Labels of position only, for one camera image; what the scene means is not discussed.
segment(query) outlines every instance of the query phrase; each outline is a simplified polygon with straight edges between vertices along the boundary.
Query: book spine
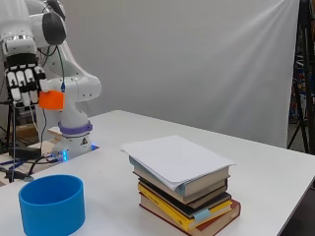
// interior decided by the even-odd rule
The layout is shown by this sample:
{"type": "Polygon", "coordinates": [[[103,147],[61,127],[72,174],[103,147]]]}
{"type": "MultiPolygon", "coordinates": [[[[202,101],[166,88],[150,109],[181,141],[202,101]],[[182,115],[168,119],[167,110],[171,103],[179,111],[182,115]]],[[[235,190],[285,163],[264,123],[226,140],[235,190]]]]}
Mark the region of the book spine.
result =
{"type": "Polygon", "coordinates": [[[194,220],[189,220],[187,218],[179,215],[175,210],[171,208],[167,203],[165,203],[162,199],[152,194],[145,187],[138,184],[138,190],[145,195],[151,202],[157,205],[161,210],[163,210],[169,217],[171,217],[175,222],[177,222],[184,230],[188,231],[189,224],[194,220]]]}

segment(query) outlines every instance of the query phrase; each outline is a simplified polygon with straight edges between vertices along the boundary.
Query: yellow book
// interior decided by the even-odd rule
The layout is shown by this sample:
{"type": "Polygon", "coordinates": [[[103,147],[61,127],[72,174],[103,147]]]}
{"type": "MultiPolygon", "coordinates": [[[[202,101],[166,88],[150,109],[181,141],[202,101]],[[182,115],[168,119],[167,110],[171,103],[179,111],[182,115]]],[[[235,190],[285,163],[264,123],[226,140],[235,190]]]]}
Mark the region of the yellow book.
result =
{"type": "Polygon", "coordinates": [[[175,222],[177,222],[184,230],[188,231],[190,229],[196,228],[199,225],[216,218],[224,213],[227,213],[231,210],[230,205],[231,201],[226,201],[216,207],[213,207],[209,210],[210,216],[204,220],[198,221],[195,218],[188,218],[177,209],[169,205],[166,201],[152,193],[150,190],[138,184],[138,190],[146,196],[151,202],[157,205],[161,210],[163,210],[169,217],[171,217],[175,222]]]}

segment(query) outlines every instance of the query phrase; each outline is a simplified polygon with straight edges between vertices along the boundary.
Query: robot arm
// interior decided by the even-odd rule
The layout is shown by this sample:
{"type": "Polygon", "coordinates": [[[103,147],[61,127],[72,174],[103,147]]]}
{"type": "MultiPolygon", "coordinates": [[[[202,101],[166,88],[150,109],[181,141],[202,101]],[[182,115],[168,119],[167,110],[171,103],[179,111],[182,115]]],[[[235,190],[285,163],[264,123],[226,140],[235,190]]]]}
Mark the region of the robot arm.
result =
{"type": "MultiPolygon", "coordinates": [[[[56,151],[68,150],[70,156],[76,156],[91,150],[91,142],[89,133],[92,130],[88,116],[77,110],[75,103],[93,99],[100,95],[101,84],[99,79],[87,73],[75,61],[66,41],[66,28],[64,25],[65,12],[62,5],[56,0],[48,0],[41,2],[39,0],[2,0],[3,6],[0,4],[0,9],[10,8],[12,14],[7,14],[0,17],[0,32],[7,30],[6,26],[10,23],[10,19],[14,22],[22,23],[22,31],[24,33],[21,38],[21,45],[11,46],[12,50],[16,50],[17,54],[12,54],[21,57],[23,54],[28,54],[31,61],[22,58],[17,63],[18,71],[15,72],[16,81],[22,80],[20,77],[25,75],[26,81],[35,82],[36,87],[26,87],[27,83],[14,84],[14,79],[11,79],[11,74],[8,75],[9,88],[12,97],[15,101],[23,102],[23,105],[29,105],[37,102],[37,91],[61,90],[65,93],[64,109],[60,112],[59,128],[63,133],[64,139],[56,145],[56,151]],[[45,49],[50,46],[56,47],[54,53],[47,59],[49,69],[59,78],[46,80],[42,68],[38,65],[36,51],[38,48],[45,49]]],[[[13,35],[19,36],[21,31],[17,25],[12,25],[14,30],[13,35]]],[[[6,53],[5,66],[6,71],[10,73],[9,65],[10,53],[6,53]]]]}
{"type": "Polygon", "coordinates": [[[46,77],[37,64],[32,24],[24,0],[2,0],[0,44],[5,76],[16,105],[37,103],[37,91],[47,91],[46,77]]]}

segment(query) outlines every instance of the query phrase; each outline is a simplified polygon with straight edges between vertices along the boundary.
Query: robot finger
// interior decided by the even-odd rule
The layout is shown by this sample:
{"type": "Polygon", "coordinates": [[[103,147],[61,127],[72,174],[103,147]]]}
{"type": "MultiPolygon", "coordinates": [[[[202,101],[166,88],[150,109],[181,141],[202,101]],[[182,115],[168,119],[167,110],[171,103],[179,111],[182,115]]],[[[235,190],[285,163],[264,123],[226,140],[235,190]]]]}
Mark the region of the robot finger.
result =
{"type": "Polygon", "coordinates": [[[38,102],[37,85],[36,85],[36,81],[35,81],[35,78],[33,76],[32,70],[26,69],[25,73],[26,73],[26,79],[27,79],[28,87],[30,88],[31,102],[37,103],[38,102]]]}
{"type": "Polygon", "coordinates": [[[19,84],[15,73],[9,72],[7,74],[8,85],[11,91],[12,98],[16,101],[21,100],[21,93],[19,90],[19,84]]]}
{"type": "Polygon", "coordinates": [[[22,71],[18,71],[16,73],[16,76],[17,76],[17,79],[18,79],[19,87],[20,87],[20,92],[21,92],[23,105],[24,106],[30,106],[31,105],[31,100],[30,100],[30,94],[29,94],[29,90],[28,90],[28,87],[27,87],[27,81],[26,81],[25,74],[22,71]]]}
{"type": "Polygon", "coordinates": [[[34,71],[35,71],[35,76],[38,79],[38,82],[39,82],[39,85],[40,85],[40,89],[43,92],[48,92],[49,91],[49,86],[48,86],[47,78],[46,78],[46,75],[45,75],[44,71],[39,66],[36,66],[34,68],[34,71]]]}

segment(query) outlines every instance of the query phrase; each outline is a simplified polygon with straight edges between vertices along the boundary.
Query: orange part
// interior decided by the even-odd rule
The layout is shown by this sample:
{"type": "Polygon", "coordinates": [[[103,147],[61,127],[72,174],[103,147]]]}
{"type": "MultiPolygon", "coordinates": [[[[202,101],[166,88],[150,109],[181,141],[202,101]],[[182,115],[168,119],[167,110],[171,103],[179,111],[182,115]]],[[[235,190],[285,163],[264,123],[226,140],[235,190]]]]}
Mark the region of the orange part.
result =
{"type": "Polygon", "coordinates": [[[65,94],[61,91],[50,90],[48,92],[39,92],[39,103],[40,108],[46,110],[63,110],[65,103],[65,94]]]}

